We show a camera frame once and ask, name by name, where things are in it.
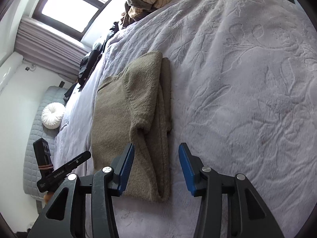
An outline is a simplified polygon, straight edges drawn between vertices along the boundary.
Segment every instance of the bed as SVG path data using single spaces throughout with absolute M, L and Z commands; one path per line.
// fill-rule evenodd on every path
M 171 195 L 166 203 L 114 198 L 120 237 L 193 237 L 200 198 L 187 191 L 177 154 L 186 142 L 219 173 L 244 173 L 293 238 L 317 202 L 317 34 L 287 0 L 172 0 L 119 31 L 66 105 L 54 167 L 93 153 L 98 85 L 153 50 L 171 62 Z M 74 172 L 93 171 L 90 159 Z M 92 237 L 89 198 L 86 206 Z

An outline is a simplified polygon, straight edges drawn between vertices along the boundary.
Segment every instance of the white wall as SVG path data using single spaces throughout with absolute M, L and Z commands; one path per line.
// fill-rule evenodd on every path
M 11 45 L 12 40 L 10 40 L 10 38 L 12 38 L 10 35 L 10 29 L 20 1 L 21 0 L 14 0 L 0 21 L 0 66 L 13 53 L 13 46 Z
M 26 71 L 27 66 L 17 69 L 0 95 L 0 212 L 14 232 L 26 231 L 38 217 L 35 200 L 23 191 L 24 154 L 44 92 L 64 81 L 39 66 Z
M 17 52 L 12 55 L 0 67 L 0 95 L 4 87 L 8 84 L 16 69 L 22 64 L 23 56 Z

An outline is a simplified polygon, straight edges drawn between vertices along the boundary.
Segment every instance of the folded sweater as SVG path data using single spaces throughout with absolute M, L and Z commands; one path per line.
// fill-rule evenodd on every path
M 153 51 L 98 88 L 91 137 L 94 168 L 110 165 L 133 143 L 126 195 L 157 202 L 169 196 L 170 82 L 168 59 Z

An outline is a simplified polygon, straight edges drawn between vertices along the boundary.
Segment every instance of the gray mattress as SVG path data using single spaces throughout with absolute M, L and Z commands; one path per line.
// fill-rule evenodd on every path
M 36 182 L 40 180 L 41 174 L 37 167 L 36 158 L 33 149 L 33 142 L 39 138 L 44 138 L 50 147 L 51 159 L 54 160 L 54 140 L 58 134 L 58 129 L 49 130 L 43 126 L 41 121 L 41 115 L 43 109 L 50 103 L 59 102 L 64 104 L 64 94 L 67 89 L 56 86 L 51 86 L 47 89 L 44 97 L 37 109 L 34 122 L 31 128 L 28 145 L 25 151 L 24 166 L 23 166 L 23 190 L 26 194 L 29 194 L 36 198 L 43 198 L 44 193 L 40 193 L 37 189 Z

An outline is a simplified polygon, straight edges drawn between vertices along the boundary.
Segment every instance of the window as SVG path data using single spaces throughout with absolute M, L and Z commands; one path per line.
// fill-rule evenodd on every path
M 111 0 L 40 0 L 33 18 L 81 40 Z

